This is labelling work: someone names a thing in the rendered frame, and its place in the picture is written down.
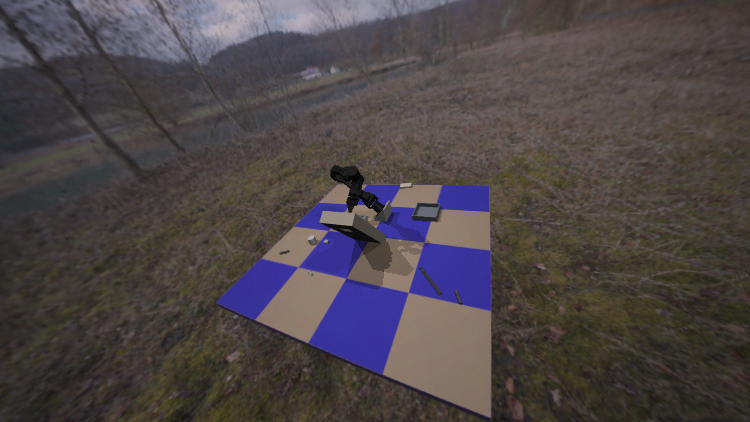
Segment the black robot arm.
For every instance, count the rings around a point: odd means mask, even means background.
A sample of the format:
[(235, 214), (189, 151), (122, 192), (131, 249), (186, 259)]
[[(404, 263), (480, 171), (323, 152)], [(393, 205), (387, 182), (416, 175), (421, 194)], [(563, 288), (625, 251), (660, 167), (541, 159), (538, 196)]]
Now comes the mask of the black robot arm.
[[(333, 180), (340, 182), (340, 183), (344, 183), (349, 188), (351, 187), (352, 183), (358, 183), (362, 185), (364, 181), (364, 177), (360, 174), (356, 166), (350, 166), (350, 167), (346, 166), (345, 168), (342, 168), (335, 164), (330, 169), (330, 172), (331, 172), (330, 176)], [(362, 189), (360, 190), (362, 191), (362, 196), (361, 198), (359, 196), (359, 198), (362, 199), (364, 204), (369, 209), (372, 208), (375, 212), (379, 214), (383, 210), (385, 205), (382, 205), (379, 201), (377, 201), (379, 198), (375, 194), (372, 194), (370, 192), (365, 192)]]

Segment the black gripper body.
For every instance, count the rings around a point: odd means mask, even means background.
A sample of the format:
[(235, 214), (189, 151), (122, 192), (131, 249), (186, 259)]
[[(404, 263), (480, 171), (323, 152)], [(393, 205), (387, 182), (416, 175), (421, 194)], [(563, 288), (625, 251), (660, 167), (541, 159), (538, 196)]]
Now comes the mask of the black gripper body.
[(362, 185), (361, 184), (352, 183), (351, 187), (350, 187), (350, 190), (349, 190), (349, 195), (348, 196), (353, 197), (353, 198), (357, 198), (357, 199), (359, 199), (359, 196), (360, 196), (360, 198), (361, 198), (362, 191), (360, 189), (362, 189)]

